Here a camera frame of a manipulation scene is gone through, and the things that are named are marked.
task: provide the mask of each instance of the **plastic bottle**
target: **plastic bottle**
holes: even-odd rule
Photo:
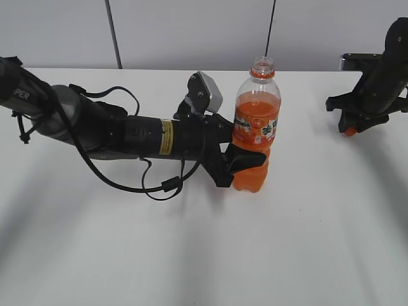
[[[270,146],[276,135],[281,95],[273,80],[275,67],[271,58],[255,59],[250,74],[237,94],[233,143],[240,148],[266,154],[266,161],[260,167],[234,174],[233,186],[256,193],[268,174]]]

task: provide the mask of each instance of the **bottle label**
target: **bottle label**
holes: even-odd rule
[[[234,137],[248,145],[272,143],[276,134],[277,114],[273,117],[251,117],[237,108],[234,119]]]

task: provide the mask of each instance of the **yellow label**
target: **yellow label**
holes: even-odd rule
[[[173,122],[162,120],[163,134],[161,135],[160,155],[170,155],[173,148]]]

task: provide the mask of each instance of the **white wall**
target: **white wall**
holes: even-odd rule
[[[262,55],[272,0],[110,0],[124,68],[247,69]],[[337,70],[346,52],[381,53],[406,0],[277,0],[279,70]],[[26,66],[115,68],[103,0],[3,0],[0,56]]]
[[[263,55],[272,0],[113,0],[124,68],[247,69]],[[407,0],[277,0],[280,70],[337,70],[346,52],[382,53]]]
[[[102,0],[2,0],[0,56],[30,67],[115,68]]]

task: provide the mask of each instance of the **white table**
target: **white table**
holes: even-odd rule
[[[172,117],[192,73],[31,71],[91,92],[122,85],[142,115],[161,118]],[[232,119],[248,74],[208,74]],[[164,203],[104,185],[74,147],[41,135],[24,145],[0,109],[0,305],[407,305],[408,115],[346,138],[339,112],[325,111],[327,97],[359,77],[278,72],[282,108],[262,190],[218,189],[200,168]],[[135,109],[121,92],[104,101]],[[97,164],[134,186],[145,168]],[[155,161],[147,183],[179,167]]]

